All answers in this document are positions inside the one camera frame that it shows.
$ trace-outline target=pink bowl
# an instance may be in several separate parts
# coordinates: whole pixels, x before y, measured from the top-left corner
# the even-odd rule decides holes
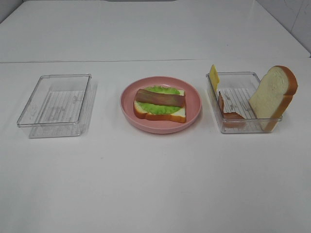
[[[139,89],[143,89],[147,86],[166,86],[175,87],[176,89],[182,89],[186,92],[186,123],[178,123],[168,120],[146,120],[139,119],[135,116],[133,110],[133,104],[135,94]],[[190,126],[199,116],[202,108],[202,101],[199,93],[196,89],[185,81],[172,77],[154,76],[144,79],[140,79],[130,84],[122,93],[120,98],[121,109],[126,119],[138,129],[150,132],[150,133],[174,133],[181,131]]]

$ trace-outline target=clear plastic container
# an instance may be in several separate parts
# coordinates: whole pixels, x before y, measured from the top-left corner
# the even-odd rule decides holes
[[[17,126],[29,138],[79,136],[87,128],[95,94],[90,74],[41,76]]]
[[[207,93],[214,114],[222,133],[269,133],[263,129],[269,123],[277,124],[281,118],[256,118],[248,100],[257,90],[260,80],[254,72],[219,72],[220,82],[217,93],[212,88],[209,74],[207,76]],[[226,119],[218,104],[218,93],[224,99],[224,112],[236,112],[244,119]]]

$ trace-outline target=white tabletop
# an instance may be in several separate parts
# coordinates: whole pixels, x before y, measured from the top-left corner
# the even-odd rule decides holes
[[[310,60],[279,59],[298,91],[272,133],[221,134],[205,74],[254,71],[274,60],[0,64],[0,232],[309,233]],[[16,125],[38,78],[91,73],[90,127],[79,137],[28,139]],[[130,125],[123,89],[154,75],[192,84],[203,110],[158,135]]]
[[[0,62],[310,56],[254,0],[27,1],[0,24]]]

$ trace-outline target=white bread slice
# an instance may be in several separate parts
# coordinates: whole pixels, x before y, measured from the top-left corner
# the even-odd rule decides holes
[[[249,99],[257,118],[280,118],[298,88],[294,74],[284,66],[274,66],[262,78],[258,89]],[[261,123],[265,132],[270,132],[276,121]]]
[[[179,95],[184,96],[185,91],[184,90],[178,90]],[[174,122],[179,123],[185,123],[186,122],[186,106],[179,109],[177,112],[171,113],[171,114],[152,114],[149,113],[141,108],[141,106],[138,104],[138,102],[134,101],[134,114],[140,119],[147,119],[147,120],[170,120]]]

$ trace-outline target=white wall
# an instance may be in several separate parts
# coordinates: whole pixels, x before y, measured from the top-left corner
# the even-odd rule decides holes
[[[0,0],[0,23],[21,4],[22,0]]]
[[[311,52],[311,0],[257,0]]]

